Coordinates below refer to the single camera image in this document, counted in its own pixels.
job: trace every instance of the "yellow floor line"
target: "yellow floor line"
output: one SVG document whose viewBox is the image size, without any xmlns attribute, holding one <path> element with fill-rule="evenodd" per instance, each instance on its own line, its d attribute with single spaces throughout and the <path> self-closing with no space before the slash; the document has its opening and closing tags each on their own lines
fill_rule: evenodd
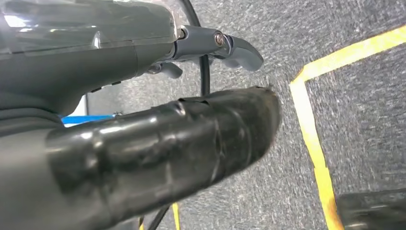
<svg viewBox="0 0 406 230">
<path fill-rule="evenodd" d="M 290 84 L 293 103 L 299 120 L 304 142 L 315 167 L 316 183 L 329 230 L 343 230 L 336 212 L 330 172 L 326 166 L 318 139 L 315 118 L 307 94 L 305 82 L 345 65 L 367 58 L 406 42 L 406 26 L 352 44 L 328 56 L 305 65 Z"/>
<path fill-rule="evenodd" d="M 176 230 L 180 230 L 179 206 L 177 203 L 172 205 L 173 218 L 175 219 Z"/>
</svg>

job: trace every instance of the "bolt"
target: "bolt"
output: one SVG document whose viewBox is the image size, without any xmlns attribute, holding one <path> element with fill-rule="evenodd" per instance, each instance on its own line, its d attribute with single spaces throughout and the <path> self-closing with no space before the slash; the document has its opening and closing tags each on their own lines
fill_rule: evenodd
<svg viewBox="0 0 406 230">
<path fill-rule="evenodd" d="M 223 33 L 221 32 L 216 32 L 214 34 L 214 41 L 216 42 L 216 45 L 218 46 L 224 46 L 224 36 Z"/>
</svg>

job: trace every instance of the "gray carpet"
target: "gray carpet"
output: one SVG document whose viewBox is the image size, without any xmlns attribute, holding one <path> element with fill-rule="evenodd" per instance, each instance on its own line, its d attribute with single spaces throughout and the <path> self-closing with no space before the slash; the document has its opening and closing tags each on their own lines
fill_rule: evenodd
<svg viewBox="0 0 406 230">
<path fill-rule="evenodd" d="M 247 39 L 265 64 L 255 73 L 212 66 L 213 91 L 273 84 L 283 123 L 258 164 L 180 203 L 184 230 L 327 229 L 289 82 L 303 65 L 406 24 L 404 0 L 193 0 L 202 25 Z M 307 83 L 336 194 L 406 187 L 406 46 Z M 198 95 L 198 68 L 142 76 L 90 96 L 92 114 L 147 109 Z M 174 230 L 167 215 L 161 230 Z"/>
</svg>

